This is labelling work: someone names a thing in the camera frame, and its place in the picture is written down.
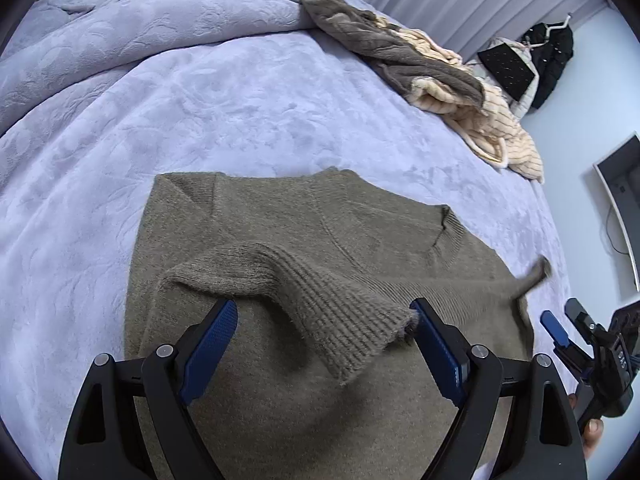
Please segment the person right hand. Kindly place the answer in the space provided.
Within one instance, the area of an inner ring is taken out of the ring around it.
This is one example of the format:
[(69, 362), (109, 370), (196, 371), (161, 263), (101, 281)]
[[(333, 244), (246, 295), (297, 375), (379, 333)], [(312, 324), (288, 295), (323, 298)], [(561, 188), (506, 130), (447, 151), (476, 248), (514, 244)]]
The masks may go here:
[(600, 418), (593, 418), (587, 422), (584, 431), (582, 432), (582, 450), (584, 451), (585, 459), (589, 460), (593, 456), (603, 434), (604, 422)]

